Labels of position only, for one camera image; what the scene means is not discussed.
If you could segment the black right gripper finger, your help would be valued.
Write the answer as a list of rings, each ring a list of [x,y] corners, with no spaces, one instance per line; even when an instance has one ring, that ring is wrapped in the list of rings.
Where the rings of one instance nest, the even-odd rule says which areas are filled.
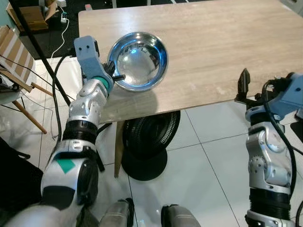
[[[238,79],[238,97],[247,97],[250,84],[250,73],[247,68],[243,69]]]

